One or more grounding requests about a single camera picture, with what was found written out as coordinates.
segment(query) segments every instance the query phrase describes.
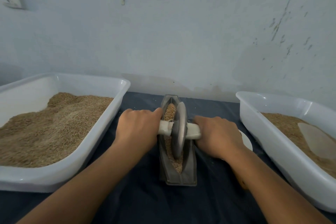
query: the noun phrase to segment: table surface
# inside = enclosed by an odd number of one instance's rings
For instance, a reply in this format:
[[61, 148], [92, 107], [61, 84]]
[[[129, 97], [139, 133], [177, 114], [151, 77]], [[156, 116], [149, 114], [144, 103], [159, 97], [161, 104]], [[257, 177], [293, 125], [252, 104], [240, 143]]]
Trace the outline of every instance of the table surface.
[[[132, 108], [154, 111], [163, 96], [127, 92], [109, 129], [88, 165], [112, 144], [121, 113]], [[219, 116], [237, 124], [253, 151], [277, 174], [284, 177], [239, 119], [239, 103], [181, 98], [188, 119], [195, 115]], [[249, 191], [244, 191], [229, 165], [196, 148], [197, 186], [168, 186], [159, 181], [157, 145], [121, 180], [108, 195], [93, 223], [266, 223]], [[0, 223], [15, 223], [48, 197], [49, 193], [0, 191]], [[336, 214], [321, 211], [333, 223]]]

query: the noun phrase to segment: person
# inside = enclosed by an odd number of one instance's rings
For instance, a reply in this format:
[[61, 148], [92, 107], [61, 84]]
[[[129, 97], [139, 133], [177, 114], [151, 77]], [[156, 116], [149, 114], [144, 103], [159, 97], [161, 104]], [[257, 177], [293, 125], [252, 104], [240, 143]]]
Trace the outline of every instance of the person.
[[[18, 223], [90, 223], [105, 197], [157, 143], [162, 109], [124, 111], [115, 141], [90, 166], [32, 209]], [[305, 198], [248, 150], [233, 122], [196, 116], [197, 147], [224, 159], [242, 178], [268, 223], [331, 223]]]

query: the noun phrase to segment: ground grain powder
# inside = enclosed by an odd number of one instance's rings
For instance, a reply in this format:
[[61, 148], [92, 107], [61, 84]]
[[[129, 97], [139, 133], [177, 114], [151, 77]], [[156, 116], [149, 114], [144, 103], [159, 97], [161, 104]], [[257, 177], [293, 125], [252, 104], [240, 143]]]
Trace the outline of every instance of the ground grain powder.
[[[170, 103], [167, 107], [163, 120], [172, 120], [174, 119], [176, 107], [173, 103]], [[175, 159], [171, 151], [171, 136], [164, 136], [166, 142], [166, 151], [170, 162], [178, 173], [182, 172], [182, 163], [183, 163], [183, 152], [179, 159]]]
[[262, 113], [274, 126], [276, 126], [285, 136], [287, 136], [300, 150], [302, 150], [312, 161], [336, 178], [336, 162], [332, 159], [321, 158], [315, 155], [309, 148], [298, 123], [306, 123], [296, 117], [282, 115], [279, 113]]
[[0, 128], [0, 166], [44, 167], [71, 154], [113, 98], [58, 93]]

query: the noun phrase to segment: hand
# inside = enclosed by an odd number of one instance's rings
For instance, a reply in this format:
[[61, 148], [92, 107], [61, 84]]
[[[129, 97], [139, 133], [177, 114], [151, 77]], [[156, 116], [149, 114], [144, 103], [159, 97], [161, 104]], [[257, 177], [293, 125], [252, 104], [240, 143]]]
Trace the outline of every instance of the hand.
[[127, 109], [119, 118], [113, 144], [124, 145], [131, 154], [138, 153], [142, 157], [157, 142], [162, 113], [162, 108], [153, 112]]
[[198, 148], [214, 158], [226, 160], [235, 149], [245, 149], [242, 135], [237, 125], [220, 117], [205, 118], [196, 116], [194, 123], [199, 125], [202, 138], [196, 140]]

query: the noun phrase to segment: wall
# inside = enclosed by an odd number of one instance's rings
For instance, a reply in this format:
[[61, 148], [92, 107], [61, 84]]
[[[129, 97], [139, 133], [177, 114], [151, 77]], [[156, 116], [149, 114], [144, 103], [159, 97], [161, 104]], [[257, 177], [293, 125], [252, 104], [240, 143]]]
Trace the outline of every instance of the wall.
[[132, 91], [236, 101], [240, 90], [336, 109], [336, 0], [25, 0], [0, 5], [0, 83], [50, 71]]

